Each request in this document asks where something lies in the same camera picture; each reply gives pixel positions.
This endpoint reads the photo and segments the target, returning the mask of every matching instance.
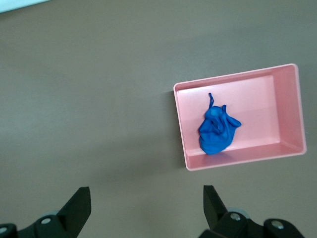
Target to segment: screw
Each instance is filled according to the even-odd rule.
[[[8,230],[7,227],[1,227],[0,228],[0,234],[5,233]]]
[[[230,217],[231,217],[232,220],[235,220],[235,221],[240,221],[241,220],[241,217],[237,213],[231,213]]]
[[[43,219],[42,221],[41,221],[41,224],[47,224],[47,223],[49,223],[51,221],[51,219],[50,218],[45,218],[45,219]]]
[[[277,220],[274,220],[271,222],[272,226],[274,226],[275,228],[278,228],[278,229],[284,229],[284,226],[281,222],[277,221]]]

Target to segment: pink tray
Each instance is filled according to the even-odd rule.
[[[198,128],[211,92],[214,106],[242,123],[232,144],[207,155]],[[177,83],[174,86],[185,163],[188,170],[305,154],[306,141],[298,68],[286,64],[248,72]]]

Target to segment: gray floor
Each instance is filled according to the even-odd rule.
[[[89,186],[80,238],[195,238],[203,185],[316,237],[317,1],[52,0],[0,14],[0,223]],[[176,82],[296,63],[304,156],[186,170]]]

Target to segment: pink bin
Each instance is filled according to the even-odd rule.
[[[211,92],[214,106],[242,123],[232,144],[207,155],[198,128]],[[174,86],[186,167],[190,171],[305,154],[298,68],[286,64],[177,83]]]

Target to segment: blue object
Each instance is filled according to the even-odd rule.
[[[210,105],[205,113],[205,120],[199,127],[199,142],[202,150],[209,155],[219,153],[227,148],[234,136],[236,128],[241,123],[230,117],[226,112],[226,105],[222,107],[212,106],[214,103],[211,93]]]

